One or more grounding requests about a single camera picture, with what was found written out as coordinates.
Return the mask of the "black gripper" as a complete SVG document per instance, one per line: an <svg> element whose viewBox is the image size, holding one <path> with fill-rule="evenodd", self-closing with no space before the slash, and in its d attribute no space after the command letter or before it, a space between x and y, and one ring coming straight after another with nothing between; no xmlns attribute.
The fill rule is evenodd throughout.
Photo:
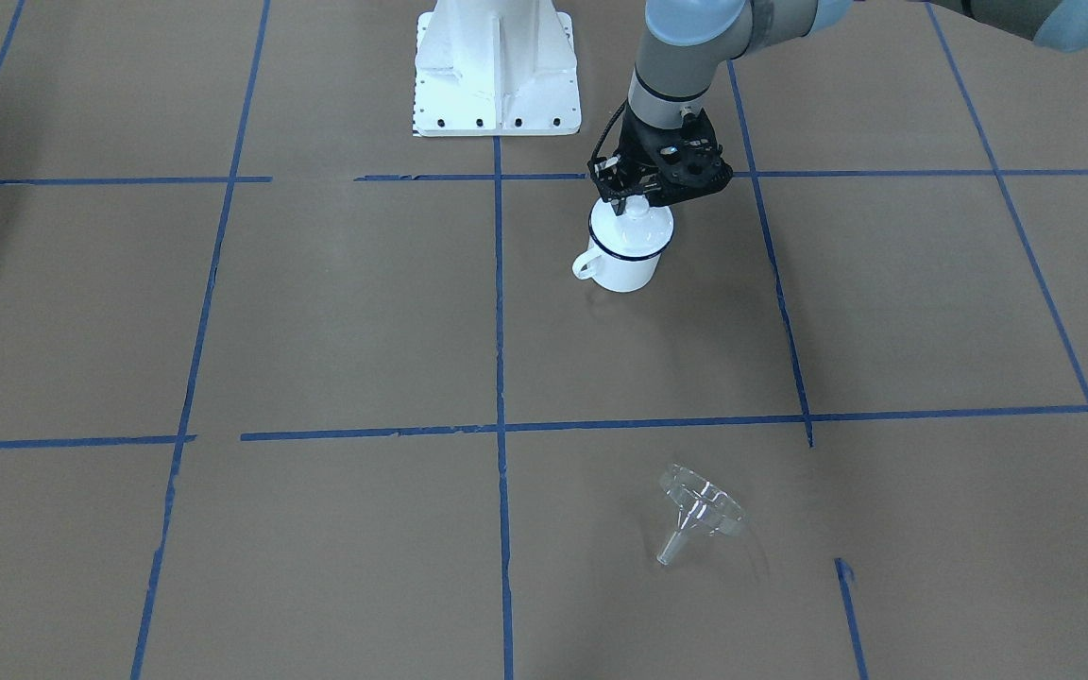
<svg viewBox="0 0 1088 680"><path fill-rule="evenodd" d="M621 106L593 147L588 177L613 214L623 217L631 195L670 207L721 191L734 169L706 111L682 113L678 128L659 128Z"/></svg>

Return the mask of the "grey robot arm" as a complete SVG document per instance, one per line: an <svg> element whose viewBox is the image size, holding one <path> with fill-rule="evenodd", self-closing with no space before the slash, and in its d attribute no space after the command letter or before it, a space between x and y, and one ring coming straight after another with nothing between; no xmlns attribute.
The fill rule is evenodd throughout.
<svg viewBox="0 0 1088 680"><path fill-rule="evenodd" d="M846 16L849 1L650 1L611 154L588 175L614 215L721 191L731 166L705 110L718 69ZM1088 1L945 1L943 9L1048 50L1088 48Z"/></svg>

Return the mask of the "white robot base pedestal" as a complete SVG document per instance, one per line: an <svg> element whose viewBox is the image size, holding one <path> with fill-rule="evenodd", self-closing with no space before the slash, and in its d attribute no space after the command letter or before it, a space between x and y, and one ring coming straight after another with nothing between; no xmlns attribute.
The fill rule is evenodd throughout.
<svg viewBox="0 0 1088 680"><path fill-rule="evenodd" d="M416 25L419 137L582 127L574 25L552 1L437 1Z"/></svg>

